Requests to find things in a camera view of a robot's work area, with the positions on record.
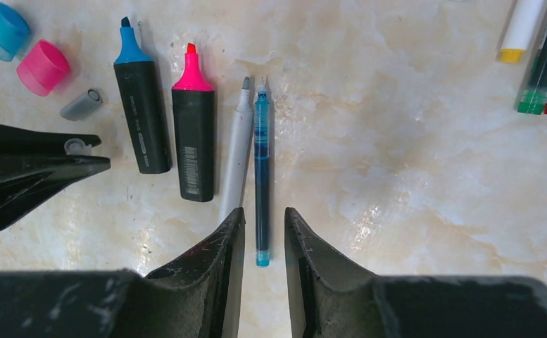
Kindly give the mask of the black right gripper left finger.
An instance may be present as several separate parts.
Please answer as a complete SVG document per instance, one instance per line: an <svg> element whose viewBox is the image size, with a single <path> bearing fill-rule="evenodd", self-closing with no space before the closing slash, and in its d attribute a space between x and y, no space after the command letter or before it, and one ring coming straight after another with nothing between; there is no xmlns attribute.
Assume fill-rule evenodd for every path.
<svg viewBox="0 0 547 338"><path fill-rule="evenodd" d="M242 208L146 276L133 270L0 271L0 337L235 337Z"/></svg>

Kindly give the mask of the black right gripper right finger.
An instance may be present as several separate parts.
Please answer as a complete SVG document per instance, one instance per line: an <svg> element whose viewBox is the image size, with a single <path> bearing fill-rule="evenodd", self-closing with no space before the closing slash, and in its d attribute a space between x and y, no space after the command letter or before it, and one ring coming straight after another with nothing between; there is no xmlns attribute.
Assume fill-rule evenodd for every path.
<svg viewBox="0 0 547 338"><path fill-rule="evenodd" d="M375 274L287 208L294 337L547 337L547 286L534 278Z"/></svg>

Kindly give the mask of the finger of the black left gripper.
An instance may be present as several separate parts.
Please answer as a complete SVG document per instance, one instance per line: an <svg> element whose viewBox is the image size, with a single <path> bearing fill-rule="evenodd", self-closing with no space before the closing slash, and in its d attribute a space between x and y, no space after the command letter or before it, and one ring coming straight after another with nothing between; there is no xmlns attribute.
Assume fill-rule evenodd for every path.
<svg viewBox="0 0 547 338"><path fill-rule="evenodd" d="M71 184L111 168L96 156L0 155L0 231Z"/></svg>
<svg viewBox="0 0 547 338"><path fill-rule="evenodd" d="M91 148L102 143L97 135L37 132L0 124L0 154L66 155L65 143L79 139Z"/></svg>

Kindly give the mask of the clear cap of blue pen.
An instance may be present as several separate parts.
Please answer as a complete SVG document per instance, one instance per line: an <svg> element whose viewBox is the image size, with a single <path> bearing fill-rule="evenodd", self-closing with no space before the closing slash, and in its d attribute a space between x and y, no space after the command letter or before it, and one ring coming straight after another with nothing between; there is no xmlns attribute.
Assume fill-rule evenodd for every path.
<svg viewBox="0 0 547 338"><path fill-rule="evenodd" d="M92 145L86 144L83 140L78 138L69 139L64 143L63 148L65 153L71 156L92 155Z"/></svg>

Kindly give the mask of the pink cap of highlighter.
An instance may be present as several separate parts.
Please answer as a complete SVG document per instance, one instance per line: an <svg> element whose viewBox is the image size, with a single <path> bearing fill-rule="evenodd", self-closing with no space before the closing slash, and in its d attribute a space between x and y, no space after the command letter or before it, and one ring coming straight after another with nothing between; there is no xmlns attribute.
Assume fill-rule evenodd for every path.
<svg viewBox="0 0 547 338"><path fill-rule="evenodd" d="M70 64L61 50L45 39L36 42L16 68L20 81L37 96L49 95L70 72Z"/></svg>

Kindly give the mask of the small grey pen cap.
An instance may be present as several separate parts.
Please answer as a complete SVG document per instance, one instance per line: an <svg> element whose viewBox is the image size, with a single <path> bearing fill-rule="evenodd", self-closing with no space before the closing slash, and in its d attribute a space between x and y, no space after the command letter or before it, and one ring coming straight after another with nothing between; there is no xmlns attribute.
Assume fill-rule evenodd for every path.
<svg viewBox="0 0 547 338"><path fill-rule="evenodd" d="M88 89L60 111L60 116L69 121L79 121L97 111L103 104L103 99L97 89Z"/></svg>

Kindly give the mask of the blue cap of highlighter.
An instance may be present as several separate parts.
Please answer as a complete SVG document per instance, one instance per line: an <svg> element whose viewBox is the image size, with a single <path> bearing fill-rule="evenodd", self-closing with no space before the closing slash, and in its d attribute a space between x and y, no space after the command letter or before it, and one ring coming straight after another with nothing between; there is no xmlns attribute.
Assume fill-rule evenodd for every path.
<svg viewBox="0 0 547 338"><path fill-rule="evenodd" d="M24 17L0 1L0 61L11 62L30 35L31 28Z"/></svg>

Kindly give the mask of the grey white pen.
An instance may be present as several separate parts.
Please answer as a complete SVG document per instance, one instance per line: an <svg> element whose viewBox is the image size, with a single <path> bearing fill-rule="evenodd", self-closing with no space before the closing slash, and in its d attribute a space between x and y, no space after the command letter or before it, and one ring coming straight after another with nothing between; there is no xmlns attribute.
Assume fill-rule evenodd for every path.
<svg viewBox="0 0 547 338"><path fill-rule="evenodd" d="M235 208L242 206L254 115L250 100L251 78L247 76L244 78L232 119L222 200L218 213L219 223L223 222Z"/></svg>

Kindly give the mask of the black highlighter blue cap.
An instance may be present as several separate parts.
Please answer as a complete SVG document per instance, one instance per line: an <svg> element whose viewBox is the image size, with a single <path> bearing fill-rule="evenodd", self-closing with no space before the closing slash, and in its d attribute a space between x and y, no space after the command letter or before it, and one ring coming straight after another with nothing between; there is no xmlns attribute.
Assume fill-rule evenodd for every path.
<svg viewBox="0 0 547 338"><path fill-rule="evenodd" d="M127 128L141 174L171 169L156 64L142 51L130 19L120 21L121 48L113 62Z"/></svg>

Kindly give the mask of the black highlighter pink cap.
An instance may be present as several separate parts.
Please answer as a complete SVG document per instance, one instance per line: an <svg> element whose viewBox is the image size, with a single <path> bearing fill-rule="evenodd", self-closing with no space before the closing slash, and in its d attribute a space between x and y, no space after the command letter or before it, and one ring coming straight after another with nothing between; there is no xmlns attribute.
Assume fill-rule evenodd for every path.
<svg viewBox="0 0 547 338"><path fill-rule="evenodd" d="M187 45L184 70L171 94L181 197L209 202L215 184L215 89L203 77L192 43Z"/></svg>

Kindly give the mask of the white marker yellow end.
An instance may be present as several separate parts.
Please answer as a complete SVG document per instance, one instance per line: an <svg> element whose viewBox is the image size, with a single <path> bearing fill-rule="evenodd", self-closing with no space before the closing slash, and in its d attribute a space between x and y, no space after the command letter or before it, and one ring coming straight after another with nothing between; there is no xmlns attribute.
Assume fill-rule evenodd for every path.
<svg viewBox="0 0 547 338"><path fill-rule="evenodd" d="M541 22L547 0L517 0L501 43L498 60L516 64L530 48L534 31Z"/></svg>

